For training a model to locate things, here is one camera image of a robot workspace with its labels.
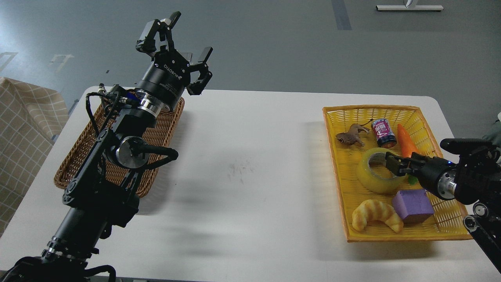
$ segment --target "tape roll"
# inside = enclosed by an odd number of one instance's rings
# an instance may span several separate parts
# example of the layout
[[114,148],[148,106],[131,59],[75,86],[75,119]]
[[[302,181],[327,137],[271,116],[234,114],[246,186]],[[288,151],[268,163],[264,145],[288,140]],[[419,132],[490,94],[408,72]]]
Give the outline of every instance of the tape roll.
[[391,174],[393,177],[384,178],[375,173],[370,167],[371,164],[382,164],[385,166],[386,152],[395,154],[394,151],[386,148],[369,149],[358,163],[356,174],[360,183],[370,191],[378,194],[395,194],[397,186],[402,183],[404,177]]

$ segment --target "wicker basket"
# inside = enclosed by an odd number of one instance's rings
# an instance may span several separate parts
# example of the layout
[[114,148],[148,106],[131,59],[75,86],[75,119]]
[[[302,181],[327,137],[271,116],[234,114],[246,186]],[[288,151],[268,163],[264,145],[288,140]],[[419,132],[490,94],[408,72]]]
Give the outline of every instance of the wicker basket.
[[[467,214],[464,205],[452,201],[442,201],[427,192],[434,216],[423,223],[406,224],[400,233],[393,232],[379,221],[368,224],[362,232],[352,227],[353,210],[364,200],[377,199],[391,205],[393,195],[380,195],[364,188],[355,174],[356,166],[363,154],[371,148],[378,147],[376,136],[372,131],[361,133],[360,138],[365,143],[344,145],[336,140],[336,134],[347,132],[351,124],[364,124],[370,119],[386,118],[396,134],[400,123],[411,135],[422,155],[442,157],[440,148],[423,116],[421,109],[413,106],[393,105],[353,105],[339,107],[324,107],[324,119],[331,148],[334,174],[337,181],[337,191],[343,227],[348,242],[359,241],[432,241],[432,240],[467,240],[471,239],[463,226],[462,218]],[[400,145],[391,150],[400,154]],[[407,180],[398,186],[399,190],[421,189],[419,184],[410,185]]]
[[[172,139],[172,135],[174,134],[174,130],[176,128],[177,122],[181,117],[181,113],[184,108],[184,99],[181,98],[176,106],[176,110],[174,112],[166,112],[161,111],[157,116],[157,125],[155,128],[146,129],[143,134],[143,139],[150,145],[155,146],[163,146],[167,147],[169,145],[170,140]],[[104,110],[101,106],[96,110],[94,114],[94,118],[96,119],[96,123],[101,125],[105,120]],[[108,123],[108,126],[113,124],[114,120],[111,120]],[[94,141],[96,140],[94,136],[94,129],[92,128],[91,123],[89,122],[85,127],[84,131],[80,134],[77,141],[71,148],[70,152],[64,159],[64,161],[59,166],[56,175],[54,176],[54,183],[58,188],[64,189],[71,181],[71,179],[75,176],[80,165],[84,161],[85,157],[89,153]],[[152,154],[149,160],[149,163],[155,162],[161,159],[162,156]],[[106,179],[111,181],[117,185],[120,184],[122,179],[125,177],[125,174],[128,172],[127,169],[123,169],[118,167],[108,161],[106,161]],[[144,197],[148,194],[153,181],[158,173],[158,169],[147,170],[144,172],[143,177],[141,179],[141,183],[137,189],[136,194],[139,197]]]

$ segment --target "robotic arm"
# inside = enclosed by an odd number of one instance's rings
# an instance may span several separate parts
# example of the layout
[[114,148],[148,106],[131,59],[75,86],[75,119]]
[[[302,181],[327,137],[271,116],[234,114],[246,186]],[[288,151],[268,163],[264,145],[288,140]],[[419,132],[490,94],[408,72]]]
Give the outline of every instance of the robotic arm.
[[444,139],[440,147],[459,155],[459,163],[412,153],[386,154],[386,168],[397,176],[415,176],[421,186],[442,200],[473,204],[463,224],[501,272],[501,167],[497,146],[483,139]]
[[[151,57],[151,64],[133,91],[119,85],[106,92],[101,84],[98,92],[86,96],[87,112],[96,133],[96,141],[74,178],[64,191],[63,203],[70,211],[41,257],[24,257],[0,281],[87,281],[86,277],[109,272],[115,281],[115,269],[103,265],[85,269],[86,260],[98,254],[99,239],[111,235],[111,227],[125,227],[138,212],[137,188],[145,170],[156,169],[176,160],[178,153],[171,148],[151,146],[142,138],[148,127],[155,127],[161,109],[173,111],[186,88],[190,95],[200,95],[212,77],[207,60],[212,47],[202,52],[197,64],[190,63],[174,48],[172,28],[181,16],[149,22],[136,49]],[[155,35],[160,37],[156,51]],[[190,82],[190,73],[200,76]],[[89,96],[100,96],[106,105],[107,117],[98,128],[90,110]],[[106,125],[112,117],[115,122]],[[165,156],[148,164],[150,154]],[[120,185],[106,180],[105,160],[128,169]]]

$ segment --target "orange carrot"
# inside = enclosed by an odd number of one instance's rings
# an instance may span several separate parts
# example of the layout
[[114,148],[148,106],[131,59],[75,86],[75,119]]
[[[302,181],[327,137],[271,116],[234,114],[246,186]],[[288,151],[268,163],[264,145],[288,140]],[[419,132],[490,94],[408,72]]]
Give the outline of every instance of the orange carrot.
[[410,158],[412,152],[419,153],[419,150],[410,138],[409,133],[401,124],[397,125],[397,140],[400,143],[400,147],[402,148],[402,157]]

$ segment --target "soda can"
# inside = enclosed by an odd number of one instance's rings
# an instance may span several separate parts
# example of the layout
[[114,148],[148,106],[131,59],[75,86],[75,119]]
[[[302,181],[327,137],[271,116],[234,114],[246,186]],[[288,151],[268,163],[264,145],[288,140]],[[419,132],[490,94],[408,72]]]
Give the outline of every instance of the soda can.
[[382,148],[391,148],[397,144],[397,138],[391,130],[390,123],[385,118],[380,118],[372,122],[372,131],[376,134],[377,145]]

